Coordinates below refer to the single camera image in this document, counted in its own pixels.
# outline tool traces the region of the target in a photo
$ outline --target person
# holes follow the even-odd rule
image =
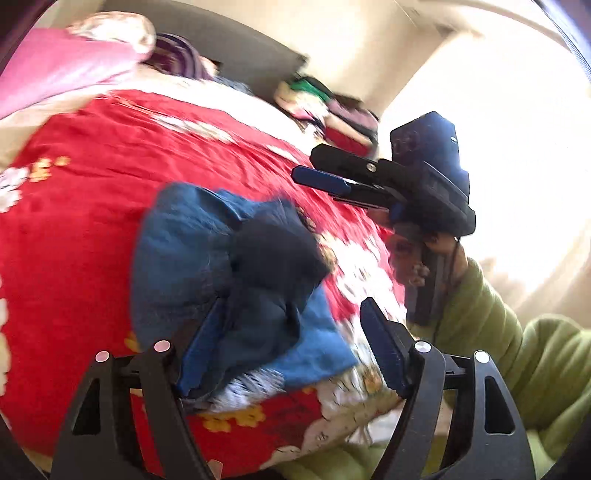
[[[387,225],[388,212],[371,210],[369,216]],[[408,325],[409,330],[445,353],[471,356],[484,350],[491,355],[527,430],[539,479],[591,410],[591,330],[558,315],[544,315],[523,328],[461,245],[454,255],[453,237],[432,235],[425,243],[438,254],[454,257],[450,290],[435,339],[433,327]],[[420,246],[394,233],[387,247],[396,280],[408,284],[416,275]],[[438,470],[445,439],[433,445],[427,465],[431,472]],[[368,480],[384,449],[383,444],[343,444],[273,468],[287,480]]]

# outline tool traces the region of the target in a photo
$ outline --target green jacket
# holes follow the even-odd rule
[[[432,329],[412,333],[431,340]],[[490,353],[517,404],[528,431],[537,478],[572,440],[591,410],[591,330],[570,319],[546,315],[523,329],[515,313],[486,282],[478,264],[470,267],[447,303],[437,348],[453,355]],[[427,468],[437,470],[444,445]],[[367,480],[384,445],[343,445],[275,469],[287,480]]]

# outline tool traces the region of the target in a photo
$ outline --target blue towel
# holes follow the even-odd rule
[[[207,398],[257,368],[281,374],[289,390],[352,367],[357,360],[336,330],[318,286],[326,271],[312,251],[319,255],[286,200],[253,202],[168,185],[144,220],[135,252],[131,316],[141,346],[201,319],[177,384],[190,398]],[[237,332],[243,325],[249,328]],[[252,342],[259,342],[256,359],[245,349]]]

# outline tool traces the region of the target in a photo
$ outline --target pink pillow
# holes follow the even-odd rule
[[[59,93],[121,80],[140,61],[128,43],[34,28],[0,75],[0,118]]]

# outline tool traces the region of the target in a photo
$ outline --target hand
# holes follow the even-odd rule
[[[385,228],[392,228],[389,222],[389,213],[387,210],[370,209],[368,216],[375,223]],[[435,235],[426,235],[424,243],[433,252],[440,255],[452,256],[456,247],[456,239],[448,233],[437,233]],[[392,234],[386,241],[386,247],[390,252],[389,263],[394,269],[396,281],[402,285],[409,286],[414,284],[417,276],[416,265],[421,263],[422,245],[412,243],[403,236]],[[456,259],[453,266],[451,277],[452,285],[457,285],[468,270],[468,260],[462,245],[458,245]]]

